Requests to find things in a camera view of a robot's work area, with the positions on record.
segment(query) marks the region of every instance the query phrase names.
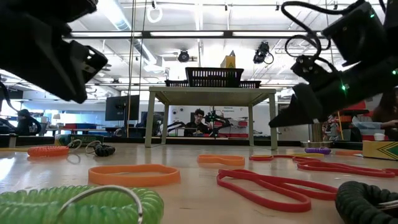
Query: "computer monitor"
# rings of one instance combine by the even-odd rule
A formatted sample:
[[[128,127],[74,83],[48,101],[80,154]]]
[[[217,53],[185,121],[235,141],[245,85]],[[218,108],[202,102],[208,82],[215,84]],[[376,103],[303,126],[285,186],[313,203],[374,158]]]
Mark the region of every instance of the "computer monitor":
[[[137,121],[139,114],[139,95],[130,96],[130,120]],[[128,111],[127,96],[108,97],[106,99],[105,121],[124,121],[124,112]]]

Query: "man with dark hair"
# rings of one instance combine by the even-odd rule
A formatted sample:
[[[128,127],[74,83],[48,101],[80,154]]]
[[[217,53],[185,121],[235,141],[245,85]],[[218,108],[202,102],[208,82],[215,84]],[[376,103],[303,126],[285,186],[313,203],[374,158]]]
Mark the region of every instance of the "man with dark hair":
[[[196,128],[197,130],[193,129],[186,129],[184,130],[184,136],[193,136],[193,133],[196,134],[210,134],[211,130],[213,129],[211,123],[207,123],[207,125],[203,124],[201,121],[205,116],[205,112],[201,109],[195,110],[195,120],[189,122],[185,125],[186,128]]]

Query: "table leg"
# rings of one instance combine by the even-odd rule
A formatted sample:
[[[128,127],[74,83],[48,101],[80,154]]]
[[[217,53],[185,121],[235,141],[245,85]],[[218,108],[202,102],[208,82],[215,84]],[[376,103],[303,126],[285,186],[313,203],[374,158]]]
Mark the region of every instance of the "table leg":
[[[155,92],[149,93],[147,126],[145,131],[145,147],[150,147],[152,142],[152,124],[154,122]]]
[[[253,105],[249,105],[249,144],[254,146],[254,135],[253,135]]]
[[[162,144],[166,144],[167,136],[167,121],[169,120],[169,104],[164,105],[164,117],[163,117],[163,130],[162,130]]]
[[[275,108],[275,94],[269,95],[269,118],[270,120],[276,117],[276,108]],[[271,128],[271,150],[276,150],[278,148],[278,139],[276,128]]]

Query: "workshop room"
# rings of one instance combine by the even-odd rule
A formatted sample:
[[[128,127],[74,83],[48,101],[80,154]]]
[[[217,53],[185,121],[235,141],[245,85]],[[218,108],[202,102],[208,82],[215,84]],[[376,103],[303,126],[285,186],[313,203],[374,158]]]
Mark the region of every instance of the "workshop room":
[[[397,12],[3,0],[0,223],[398,223]]]

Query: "white table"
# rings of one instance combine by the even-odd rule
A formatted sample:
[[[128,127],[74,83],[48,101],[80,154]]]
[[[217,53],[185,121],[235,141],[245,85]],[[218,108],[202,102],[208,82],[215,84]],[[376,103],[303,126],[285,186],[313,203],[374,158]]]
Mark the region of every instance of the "white table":
[[[249,143],[254,146],[253,106],[269,98],[269,116],[275,118],[275,89],[209,88],[209,87],[149,87],[147,124],[154,119],[155,98],[164,104],[162,144],[166,143],[169,106],[247,106],[249,108]],[[146,128],[145,147],[151,147],[152,125]],[[277,149],[276,128],[271,128],[271,149]]]

